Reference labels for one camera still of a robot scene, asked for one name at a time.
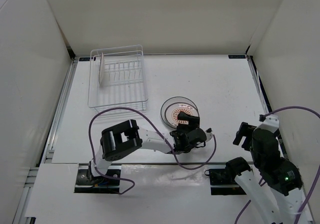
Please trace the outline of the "white plate with dark rim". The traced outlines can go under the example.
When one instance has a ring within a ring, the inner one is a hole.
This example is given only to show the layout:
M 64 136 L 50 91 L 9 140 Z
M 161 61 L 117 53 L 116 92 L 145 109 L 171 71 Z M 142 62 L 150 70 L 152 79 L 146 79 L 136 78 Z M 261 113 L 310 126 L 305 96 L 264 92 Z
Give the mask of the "white plate with dark rim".
M 195 117 L 200 116 L 196 104 L 192 100 L 182 96 L 175 96 L 167 99 L 163 103 L 160 111 L 162 121 L 173 129 L 176 129 L 178 124 L 188 124 L 185 120 L 178 120 L 178 114 L 180 112 Z

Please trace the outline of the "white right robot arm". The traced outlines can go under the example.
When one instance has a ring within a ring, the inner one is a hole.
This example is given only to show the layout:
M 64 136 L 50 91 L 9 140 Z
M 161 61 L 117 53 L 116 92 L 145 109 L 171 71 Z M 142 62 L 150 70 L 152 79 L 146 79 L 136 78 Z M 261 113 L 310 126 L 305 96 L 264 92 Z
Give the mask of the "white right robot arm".
M 281 157 L 275 132 L 278 124 L 264 121 L 260 126 L 243 122 L 236 133 L 234 145 L 244 139 L 242 148 L 251 153 L 255 168 L 271 189 L 276 199 L 273 203 L 260 184 L 255 180 L 252 168 L 242 157 L 226 163 L 225 179 L 237 183 L 250 198 L 264 223 L 295 223 L 296 217 L 302 217 L 302 223 L 308 219 L 302 215 L 302 179 L 298 168 L 289 160 Z

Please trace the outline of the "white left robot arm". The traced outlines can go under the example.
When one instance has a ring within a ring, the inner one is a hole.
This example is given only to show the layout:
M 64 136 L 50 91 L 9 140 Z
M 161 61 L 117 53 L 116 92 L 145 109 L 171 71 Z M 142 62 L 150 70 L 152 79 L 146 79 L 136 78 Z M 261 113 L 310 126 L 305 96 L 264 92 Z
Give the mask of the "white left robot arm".
M 88 164 L 88 179 L 94 184 L 103 182 L 114 161 L 121 160 L 138 149 L 180 155 L 189 153 L 194 148 L 205 147 L 213 138 L 211 129 L 204 131 L 199 127 L 199 117 L 180 112 L 178 118 L 187 124 L 179 124 L 168 134 L 140 128 L 133 119 L 103 130 L 98 152 Z

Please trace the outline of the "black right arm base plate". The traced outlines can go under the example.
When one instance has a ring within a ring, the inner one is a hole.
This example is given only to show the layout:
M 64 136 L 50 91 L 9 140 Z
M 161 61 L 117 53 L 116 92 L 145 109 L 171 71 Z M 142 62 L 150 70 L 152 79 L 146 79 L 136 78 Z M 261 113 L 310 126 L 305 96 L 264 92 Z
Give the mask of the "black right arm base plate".
M 211 195 L 245 195 L 245 191 L 230 177 L 224 169 L 208 169 L 204 171 L 209 177 Z

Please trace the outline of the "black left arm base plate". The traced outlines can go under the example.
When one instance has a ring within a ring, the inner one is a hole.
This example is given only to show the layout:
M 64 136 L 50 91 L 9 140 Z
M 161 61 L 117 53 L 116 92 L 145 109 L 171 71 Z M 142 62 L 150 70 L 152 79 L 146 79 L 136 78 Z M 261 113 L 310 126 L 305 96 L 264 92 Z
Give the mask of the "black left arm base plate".
M 77 171 L 74 193 L 100 193 L 118 194 L 119 180 L 109 179 L 102 176 L 89 178 L 88 168 L 80 168 Z

